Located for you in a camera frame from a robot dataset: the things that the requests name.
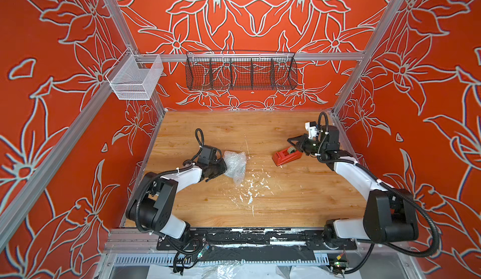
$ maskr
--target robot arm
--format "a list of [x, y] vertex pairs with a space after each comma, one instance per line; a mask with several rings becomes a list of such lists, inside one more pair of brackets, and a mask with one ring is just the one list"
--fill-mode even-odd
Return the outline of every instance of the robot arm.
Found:
[[[199, 144], [201, 149], [184, 162], [183, 168], [145, 174], [126, 210], [126, 217], [134, 221], [141, 232], [163, 233], [181, 241], [188, 239], [190, 225], [172, 214], [176, 193], [204, 179], [207, 182], [216, 178], [227, 170], [222, 155], [217, 158], [220, 150], [204, 145], [203, 135]], [[149, 198], [149, 194], [157, 195], [157, 199]]]
[[[382, 187], [383, 182], [373, 179], [348, 152], [340, 150], [339, 130], [335, 126], [320, 126], [319, 123], [309, 122], [305, 128], [308, 134], [289, 138], [288, 142], [298, 151], [326, 163], [331, 170], [351, 183], [367, 201], [363, 218], [333, 219], [326, 223], [324, 237], [330, 246], [336, 247], [342, 243], [342, 239], [352, 238], [375, 243], [418, 238], [416, 210]], [[407, 190], [396, 190], [412, 198]]]

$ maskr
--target white wire basket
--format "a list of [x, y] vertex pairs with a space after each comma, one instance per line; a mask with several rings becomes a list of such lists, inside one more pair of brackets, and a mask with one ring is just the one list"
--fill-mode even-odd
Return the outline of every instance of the white wire basket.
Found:
[[[141, 56], [154, 57], [153, 63], [137, 62]], [[164, 71], [160, 55], [134, 54], [128, 48], [115, 65], [118, 65], [120, 61], [124, 62], [120, 69], [106, 76], [117, 98], [119, 100], [149, 100]]]

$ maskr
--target red tape dispenser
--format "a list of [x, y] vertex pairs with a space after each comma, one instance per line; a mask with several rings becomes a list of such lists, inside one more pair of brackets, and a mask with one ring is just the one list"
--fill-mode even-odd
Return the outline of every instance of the red tape dispenser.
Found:
[[296, 150], [295, 147], [290, 146], [287, 149], [275, 152], [272, 156], [274, 163], [279, 166], [287, 162], [297, 160], [302, 157], [302, 152]]

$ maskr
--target wire mesh basket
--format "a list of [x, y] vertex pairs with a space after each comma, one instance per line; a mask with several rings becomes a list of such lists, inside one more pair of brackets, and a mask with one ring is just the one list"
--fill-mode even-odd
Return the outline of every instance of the wire mesh basket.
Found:
[[[149, 64], [138, 62], [137, 60], [141, 56], [148, 56], [153, 62]], [[106, 76], [117, 98], [119, 100], [149, 100], [164, 71], [160, 55], [133, 54], [128, 48], [114, 66], [120, 61], [124, 62], [120, 69]]]
[[189, 90], [292, 90], [297, 86], [294, 53], [188, 52]]

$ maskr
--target black wire basket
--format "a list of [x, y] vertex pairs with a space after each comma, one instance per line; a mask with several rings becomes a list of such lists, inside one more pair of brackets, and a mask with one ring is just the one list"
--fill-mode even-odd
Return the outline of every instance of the black wire basket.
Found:
[[297, 86], [294, 53], [188, 52], [189, 90], [292, 90]]

